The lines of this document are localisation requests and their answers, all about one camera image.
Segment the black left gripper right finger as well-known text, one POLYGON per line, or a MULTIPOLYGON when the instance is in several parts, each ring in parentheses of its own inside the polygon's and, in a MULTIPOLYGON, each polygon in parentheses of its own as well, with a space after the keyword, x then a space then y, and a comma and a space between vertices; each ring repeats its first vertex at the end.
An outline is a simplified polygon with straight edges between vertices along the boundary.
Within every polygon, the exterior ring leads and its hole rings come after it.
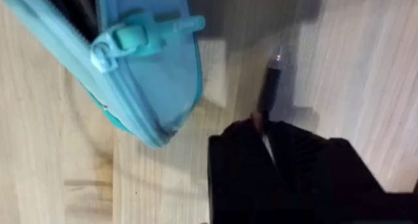
POLYGON ((286 186, 324 221, 375 219, 384 190, 343 138, 323 138, 285 123, 269 122, 266 135, 286 186))

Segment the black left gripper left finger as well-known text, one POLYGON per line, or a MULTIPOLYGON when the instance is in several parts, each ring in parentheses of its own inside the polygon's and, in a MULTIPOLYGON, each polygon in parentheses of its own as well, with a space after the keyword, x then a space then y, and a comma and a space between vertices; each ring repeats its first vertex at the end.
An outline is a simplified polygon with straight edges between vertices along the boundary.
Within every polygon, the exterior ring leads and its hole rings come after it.
POLYGON ((253 120, 236 121, 208 139, 211 223, 279 223, 281 178, 253 120))

